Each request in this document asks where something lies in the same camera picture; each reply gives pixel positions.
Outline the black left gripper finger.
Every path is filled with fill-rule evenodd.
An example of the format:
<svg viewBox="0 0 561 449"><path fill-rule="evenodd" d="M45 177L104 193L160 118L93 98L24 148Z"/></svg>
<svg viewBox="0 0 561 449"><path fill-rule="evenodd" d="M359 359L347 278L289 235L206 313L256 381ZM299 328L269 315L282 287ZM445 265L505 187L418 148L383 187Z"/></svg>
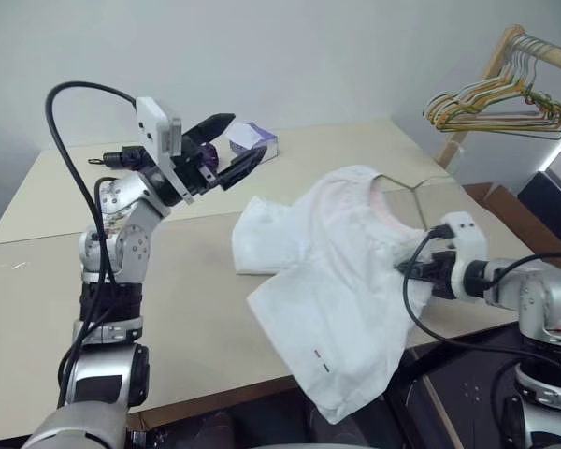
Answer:
<svg viewBox="0 0 561 449"><path fill-rule="evenodd" d="M195 144L211 142L224 133L235 120L234 113L216 113L185 132L185 136Z"/></svg>
<svg viewBox="0 0 561 449"><path fill-rule="evenodd" d="M254 148L238 155L218 174L218 185L225 191L230 189L249 176L262 162L265 154L266 148Z"/></svg>

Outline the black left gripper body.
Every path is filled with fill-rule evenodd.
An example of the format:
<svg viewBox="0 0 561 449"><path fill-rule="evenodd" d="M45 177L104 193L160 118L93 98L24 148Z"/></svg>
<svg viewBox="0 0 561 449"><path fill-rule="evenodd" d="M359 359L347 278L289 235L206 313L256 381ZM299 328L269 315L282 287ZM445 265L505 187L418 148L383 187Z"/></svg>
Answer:
<svg viewBox="0 0 561 449"><path fill-rule="evenodd" d="M172 160L175 173L192 196L202 195L212 187L220 162L212 143L185 133L182 135L181 155L174 156Z"/></svg>

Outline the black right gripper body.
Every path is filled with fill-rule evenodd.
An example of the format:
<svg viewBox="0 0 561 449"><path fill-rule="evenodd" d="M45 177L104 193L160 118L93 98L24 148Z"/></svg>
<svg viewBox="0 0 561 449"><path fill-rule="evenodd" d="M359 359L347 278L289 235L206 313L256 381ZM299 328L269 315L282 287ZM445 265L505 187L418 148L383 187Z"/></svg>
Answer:
<svg viewBox="0 0 561 449"><path fill-rule="evenodd" d="M451 276L455 263L455 251L431 254L431 261L422 263L421 280L432 284L432 295L453 300L455 295L451 285Z"/></svg>

